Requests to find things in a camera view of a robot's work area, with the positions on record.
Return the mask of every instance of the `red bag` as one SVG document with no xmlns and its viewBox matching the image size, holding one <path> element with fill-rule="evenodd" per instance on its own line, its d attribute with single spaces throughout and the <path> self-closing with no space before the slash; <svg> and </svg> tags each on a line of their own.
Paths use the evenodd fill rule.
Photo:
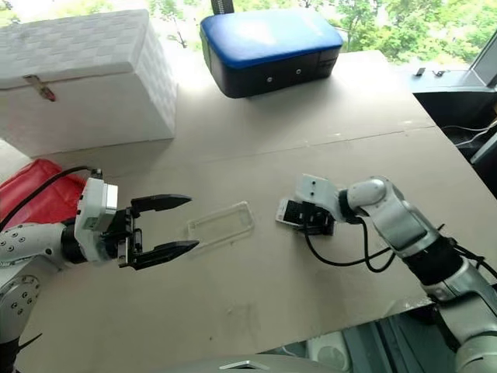
<svg viewBox="0 0 497 373">
<path fill-rule="evenodd" d="M 24 198 L 53 175 L 61 167 L 46 159 L 37 159 L 23 167 L 0 185 L 0 221 Z M 7 224 L 57 223 L 76 216 L 79 196 L 85 181 L 75 175 L 65 176 L 34 197 Z"/>
</svg>

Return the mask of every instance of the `window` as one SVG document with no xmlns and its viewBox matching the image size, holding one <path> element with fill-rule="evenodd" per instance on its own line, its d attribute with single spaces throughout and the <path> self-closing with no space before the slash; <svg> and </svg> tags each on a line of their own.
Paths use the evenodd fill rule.
<svg viewBox="0 0 497 373">
<path fill-rule="evenodd" d="M 392 64 L 467 70 L 497 27 L 497 0 L 233 0 L 236 12 L 312 8 L 335 26 L 342 51 L 378 49 Z M 210 0 L 0 0 L 0 25 L 146 8 L 164 42 L 200 51 Z"/>
</svg>

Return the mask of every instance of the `cardboard surface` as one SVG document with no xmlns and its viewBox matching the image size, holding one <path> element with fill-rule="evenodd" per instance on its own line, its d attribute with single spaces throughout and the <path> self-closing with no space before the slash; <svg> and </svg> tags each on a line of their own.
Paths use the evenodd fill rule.
<svg viewBox="0 0 497 373">
<path fill-rule="evenodd" d="M 24 333 L 44 335 L 19 355 L 20 371 L 153 371 L 260 352 L 421 304 L 423 291 L 400 260 L 383 274 L 328 267 L 274 220 L 302 173 L 341 187 L 385 175 L 433 224 L 445 223 L 446 235 L 497 264 L 495 198 L 377 52 L 343 54 L 329 80 L 250 100 L 226 99 L 208 76 L 196 82 L 180 89 L 174 141 L 51 158 L 102 167 L 120 188 L 120 207 L 154 193 L 193 197 L 143 214 L 146 249 L 185 238 L 188 220 L 241 200 L 253 233 L 139 272 L 108 263 L 58 274 Z M 363 256 L 362 232 L 339 225 L 315 246 L 354 260 Z M 370 226 L 371 252 L 383 247 Z"/>
</svg>

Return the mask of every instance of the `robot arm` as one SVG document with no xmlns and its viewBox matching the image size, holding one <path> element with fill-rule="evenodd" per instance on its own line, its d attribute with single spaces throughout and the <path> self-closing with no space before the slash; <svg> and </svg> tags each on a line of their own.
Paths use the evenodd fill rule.
<svg viewBox="0 0 497 373">
<path fill-rule="evenodd" d="M 497 294 L 391 181 L 375 176 L 338 191 L 326 179 L 303 175 L 296 195 L 336 221 L 368 216 L 436 303 L 443 330 L 450 331 L 446 340 L 459 347 L 457 372 L 497 371 Z"/>
<path fill-rule="evenodd" d="M 191 199 L 163 194 L 117 210 L 117 186 L 88 178 L 74 221 L 21 224 L 0 232 L 0 373 L 13 373 L 19 338 L 43 286 L 61 270 L 119 257 L 120 267 L 140 270 L 166 263 L 197 241 L 170 242 L 143 252 L 134 222 L 144 211 L 178 207 Z"/>
</svg>

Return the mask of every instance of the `box latch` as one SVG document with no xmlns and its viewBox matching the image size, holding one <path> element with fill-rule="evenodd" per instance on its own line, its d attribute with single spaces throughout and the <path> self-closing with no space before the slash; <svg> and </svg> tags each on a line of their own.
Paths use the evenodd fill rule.
<svg viewBox="0 0 497 373">
<path fill-rule="evenodd" d="M 40 81 L 36 75 L 24 75 L 24 80 L 26 80 L 34 89 L 42 96 L 44 99 L 48 99 L 51 102 L 55 101 L 55 94 L 48 88 L 45 83 Z"/>
</svg>

